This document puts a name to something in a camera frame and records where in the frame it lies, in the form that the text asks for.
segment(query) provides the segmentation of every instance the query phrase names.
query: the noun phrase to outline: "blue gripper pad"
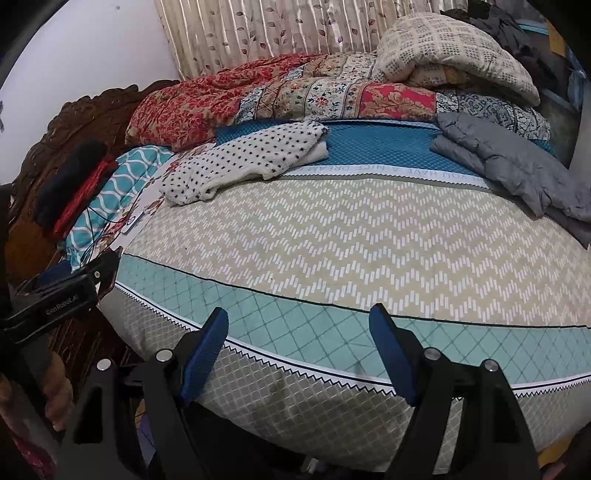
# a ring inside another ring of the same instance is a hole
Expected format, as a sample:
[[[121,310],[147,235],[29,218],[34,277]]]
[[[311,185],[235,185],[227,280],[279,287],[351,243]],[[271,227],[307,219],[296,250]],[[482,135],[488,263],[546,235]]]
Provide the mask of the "blue gripper pad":
[[[228,337],[228,313],[219,309],[209,328],[203,333],[201,342],[183,371],[183,387],[180,397],[185,406],[201,394],[213,364]]]
[[[369,332],[396,395],[404,397],[408,404],[414,405],[417,393],[413,385],[413,368],[402,350],[390,324],[394,322],[383,307],[374,305],[369,311]]]

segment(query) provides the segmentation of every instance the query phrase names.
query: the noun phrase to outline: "floral curtain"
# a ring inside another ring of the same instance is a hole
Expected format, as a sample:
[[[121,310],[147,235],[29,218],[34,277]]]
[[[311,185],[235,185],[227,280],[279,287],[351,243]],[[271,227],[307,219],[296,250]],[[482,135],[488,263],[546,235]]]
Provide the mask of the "floral curtain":
[[[394,20],[467,0],[155,0],[185,79],[284,53],[371,52]]]

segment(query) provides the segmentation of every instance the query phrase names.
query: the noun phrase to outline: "quilt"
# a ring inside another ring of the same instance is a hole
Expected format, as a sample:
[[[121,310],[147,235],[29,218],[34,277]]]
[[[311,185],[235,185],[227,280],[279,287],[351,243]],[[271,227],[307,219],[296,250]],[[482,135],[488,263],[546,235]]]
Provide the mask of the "quilt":
[[[371,54],[287,54],[188,80],[146,97],[126,141],[183,151],[214,139],[216,127],[253,119],[433,119],[434,92],[373,82],[374,63]]]

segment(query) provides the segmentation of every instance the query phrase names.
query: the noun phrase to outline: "polka dot fleece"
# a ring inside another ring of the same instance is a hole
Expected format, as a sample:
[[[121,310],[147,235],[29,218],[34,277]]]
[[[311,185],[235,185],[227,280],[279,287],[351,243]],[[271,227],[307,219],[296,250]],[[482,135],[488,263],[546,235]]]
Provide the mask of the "polka dot fleece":
[[[219,187],[242,180],[281,175],[291,167],[328,157],[323,137],[329,129],[317,122],[295,122],[245,135],[194,157],[188,156],[164,181],[161,192],[187,205],[213,198]]]

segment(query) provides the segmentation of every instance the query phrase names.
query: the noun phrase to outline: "patterned bed sheet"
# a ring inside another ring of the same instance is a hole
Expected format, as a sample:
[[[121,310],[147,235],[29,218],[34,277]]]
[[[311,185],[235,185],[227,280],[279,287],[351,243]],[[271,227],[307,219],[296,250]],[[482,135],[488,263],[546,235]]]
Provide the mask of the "patterned bed sheet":
[[[264,128],[280,120],[247,122],[217,129],[217,145]],[[440,130],[422,122],[391,119],[324,121],[328,158],[286,172],[282,178],[379,176],[433,181],[490,189],[491,184],[467,168],[429,150]]]
[[[382,470],[412,409],[368,333],[373,304],[452,360],[495,358],[541,449],[591,419],[590,280],[567,232],[492,193],[296,177],[162,205],[100,307],[149,355],[223,306],[230,338],[198,401],[292,450]]]

